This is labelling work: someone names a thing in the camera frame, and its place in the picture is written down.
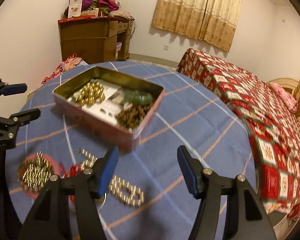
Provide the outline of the blue plaid tablecloth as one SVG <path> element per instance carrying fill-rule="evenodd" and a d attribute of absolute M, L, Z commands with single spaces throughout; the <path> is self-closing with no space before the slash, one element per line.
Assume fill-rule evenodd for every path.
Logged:
<path fill-rule="evenodd" d="M 141 133 L 135 150 L 121 155 L 115 174 L 145 193 L 139 208 L 108 196 L 101 222 L 108 239 L 187 239 L 199 201 L 188 192 L 177 162 L 177 148 L 185 145 L 203 164 L 221 176 L 243 174 L 256 184 L 253 155 L 247 132 L 237 116 L 215 95 L 189 77 L 171 70 L 136 63 L 105 63 L 104 67 L 152 81 L 164 87 L 162 101 Z M 69 169 L 81 163 L 80 149 L 102 157 L 108 145 L 62 116 L 53 90 L 85 71 L 72 69 L 47 82 L 25 104 L 38 108 L 40 118 L 19 129 L 17 146 L 6 154 L 10 197 L 21 221 L 33 201 L 20 188 L 17 169 L 37 152 L 46 153 Z"/>

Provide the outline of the beige patterned window curtain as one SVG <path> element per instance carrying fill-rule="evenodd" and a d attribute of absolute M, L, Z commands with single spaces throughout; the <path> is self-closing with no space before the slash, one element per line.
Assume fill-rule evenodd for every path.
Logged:
<path fill-rule="evenodd" d="M 229 52 L 243 0 L 157 0 L 152 27 Z"/>

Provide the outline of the pink bangle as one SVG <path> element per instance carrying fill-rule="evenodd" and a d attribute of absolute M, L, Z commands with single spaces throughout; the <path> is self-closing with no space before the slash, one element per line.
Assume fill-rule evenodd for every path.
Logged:
<path fill-rule="evenodd" d="M 18 183 L 25 194 L 36 199 L 52 175 L 60 175 L 57 162 L 50 155 L 37 152 L 29 155 L 17 169 Z"/>

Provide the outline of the green jade bangle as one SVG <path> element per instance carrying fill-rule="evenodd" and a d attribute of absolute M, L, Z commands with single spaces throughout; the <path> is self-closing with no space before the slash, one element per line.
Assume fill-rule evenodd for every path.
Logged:
<path fill-rule="evenodd" d="M 144 106 L 153 102 L 153 96 L 149 92 L 128 90 L 124 94 L 124 101 L 133 105 Z"/>

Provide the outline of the pink metal tin box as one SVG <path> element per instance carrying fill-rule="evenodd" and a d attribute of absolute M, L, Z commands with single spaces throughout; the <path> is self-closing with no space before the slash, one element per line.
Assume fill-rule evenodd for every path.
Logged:
<path fill-rule="evenodd" d="M 101 66 L 53 90 L 65 116 L 125 152 L 136 148 L 164 94 L 161 85 Z"/>

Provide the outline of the brown wooden cabinet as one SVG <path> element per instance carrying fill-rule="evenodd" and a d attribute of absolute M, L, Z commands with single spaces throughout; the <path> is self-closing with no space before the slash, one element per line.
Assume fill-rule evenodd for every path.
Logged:
<path fill-rule="evenodd" d="M 58 26 L 63 61 L 74 53 L 88 64 L 129 58 L 131 20 L 104 16 Z"/>

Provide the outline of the pile of clothes on cabinet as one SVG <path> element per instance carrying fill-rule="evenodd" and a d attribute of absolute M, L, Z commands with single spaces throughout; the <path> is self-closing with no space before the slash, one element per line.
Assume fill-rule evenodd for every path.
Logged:
<path fill-rule="evenodd" d="M 63 18 L 68 18 L 68 9 L 66 8 Z M 96 17 L 121 17 L 126 20 L 132 20 L 129 12 L 122 10 L 113 0 L 83 0 L 81 16 L 94 15 Z"/>

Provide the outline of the white product box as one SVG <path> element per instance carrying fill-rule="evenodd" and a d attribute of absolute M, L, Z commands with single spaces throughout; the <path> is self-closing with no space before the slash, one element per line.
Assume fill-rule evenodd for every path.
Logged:
<path fill-rule="evenodd" d="M 68 18 L 81 15 L 83 0 L 69 0 Z"/>

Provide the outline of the flat red box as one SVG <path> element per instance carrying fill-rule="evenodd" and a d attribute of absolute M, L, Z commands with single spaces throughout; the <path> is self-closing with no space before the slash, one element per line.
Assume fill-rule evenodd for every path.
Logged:
<path fill-rule="evenodd" d="M 77 16 L 77 17 L 71 17 L 71 18 L 64 18 L 58 20 L 58 24 L 64 23 L 64 22 L 70 22 L 70 21 L 79 21 L 79 20 L 85 20 L 85 19 L 91 19 L 96 18 L 94 15 L 83 15 L 83 16 Z"/>

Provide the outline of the red patchwork bedspread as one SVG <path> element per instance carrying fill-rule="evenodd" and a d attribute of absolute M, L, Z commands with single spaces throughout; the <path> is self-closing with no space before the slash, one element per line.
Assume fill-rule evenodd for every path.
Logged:
<path fill-rule="evenodd" d="M 300 122 L 253 73 L 189 48 L 178 72 L 216 94 L 246 126 L 257 191 L 266 213 L 290 213 L 300 200 Z"/>

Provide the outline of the pink pillow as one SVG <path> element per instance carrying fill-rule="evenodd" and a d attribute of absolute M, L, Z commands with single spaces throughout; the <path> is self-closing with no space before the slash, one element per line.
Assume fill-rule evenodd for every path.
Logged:
<path fill-rule="evenodd" d="M 268 83 L 268 86 L 283 101 L 291 113 L 295 114 L 297 112 L 298 102 L 290 93 L 288 93 L 282 86 L 275 82 Z"/>

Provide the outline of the red cord coin charm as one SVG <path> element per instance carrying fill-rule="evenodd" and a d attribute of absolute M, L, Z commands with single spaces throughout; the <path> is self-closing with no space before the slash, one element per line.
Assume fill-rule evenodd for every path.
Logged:
<path fill-rule="evenodd" d="M 79 165 L 73 164 L 71 165 L 69 170 L 65 169 L 65 166 L 62 163 L 59 163 L 59 169 L 61 172 L 61 178 L 69 178 L 69 177 L 74 177 L 80 172 L 82 172 L 82 169 Z M 70 195 L 69 196 L 69 207 L 72 209 L 75 209 L 75 196 Z"/>

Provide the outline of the silver bangle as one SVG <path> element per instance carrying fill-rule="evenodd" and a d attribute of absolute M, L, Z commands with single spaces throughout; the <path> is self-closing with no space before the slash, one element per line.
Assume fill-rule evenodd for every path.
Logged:
<path fill-rule="evenodd" d="M 105 193 L 100 199 L 94 199 L 97 211 L 101 211 L 102 208 L 104 207 L 107 199 L 107 194 Z M 73 213 L 76 213 L 75 209 L 75 197 L 74 196 L 69 196 L 69 209 Z"/>

